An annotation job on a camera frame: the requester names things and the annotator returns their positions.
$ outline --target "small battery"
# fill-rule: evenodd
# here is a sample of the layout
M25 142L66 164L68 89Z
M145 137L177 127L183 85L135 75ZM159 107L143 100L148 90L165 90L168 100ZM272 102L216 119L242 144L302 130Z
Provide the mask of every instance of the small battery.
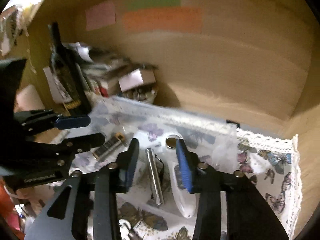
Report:
M125 137L122 133L116 133L114 136L110 138L110 140L106 141L102 146L96 149L92 155L98 161L109 155L114 149L116 149L119 145L121 145L125 141Z

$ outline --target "cardboard box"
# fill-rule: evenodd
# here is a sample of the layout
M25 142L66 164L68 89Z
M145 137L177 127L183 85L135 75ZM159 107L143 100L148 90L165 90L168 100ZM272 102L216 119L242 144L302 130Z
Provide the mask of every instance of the cardboard box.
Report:
M119 78L119 84L122 92L155 82L156 78L153 74L153 70L149 69L136 69L131 73Z
M120 93L119 81L118 81L118 78L116 77L108 81L98 80L98 83L99 83L101 94L103 94L103 96L106 96L104 94L105 92L108 94L108 96L112 96Z

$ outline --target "paper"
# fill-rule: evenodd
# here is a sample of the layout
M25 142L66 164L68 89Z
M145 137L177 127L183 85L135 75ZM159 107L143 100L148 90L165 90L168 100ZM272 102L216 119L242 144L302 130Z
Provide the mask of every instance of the paper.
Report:
M122 22L127 31L145 32L169 30L184 33L201 33L200 8L163 7L127 12Z
M43 68L44 74L47 77L50 93L52 96L52 99L57 104L64 103L64 99L61 96L59 89L55 83L54 76L52 75L50 67L44 67Z
M130 0L126 7L128 11L137 11L154 7L180 6L181 0Z
M116 23L115 5L111 0L102 2L85 11L87 31L96 30Z
M10 51L10 40L6 32L4 32L3 40L0 45L1 45L1 55L2 56L7 55Z

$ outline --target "blue gripper pad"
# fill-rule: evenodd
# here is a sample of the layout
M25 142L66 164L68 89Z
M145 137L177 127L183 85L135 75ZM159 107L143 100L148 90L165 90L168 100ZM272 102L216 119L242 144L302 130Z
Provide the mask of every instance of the blue gripper pad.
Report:
M188 151L183 139L177 140L176 152L179 162L182 183L184 187L188 190L188 192L191 193L193 190L193 182L197 163L194 164L192 162L190 152Z

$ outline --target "clutter pile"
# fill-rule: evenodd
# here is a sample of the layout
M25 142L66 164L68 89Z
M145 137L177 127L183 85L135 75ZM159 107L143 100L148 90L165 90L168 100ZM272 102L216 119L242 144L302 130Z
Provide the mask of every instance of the clutter pile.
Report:
M49 25L52 38L50 68L44 68L52 97L71 115L91 111L85 92L120 96L152 104L158 91L154 65L133 63L106 49L82 42L61 43L58 24Z

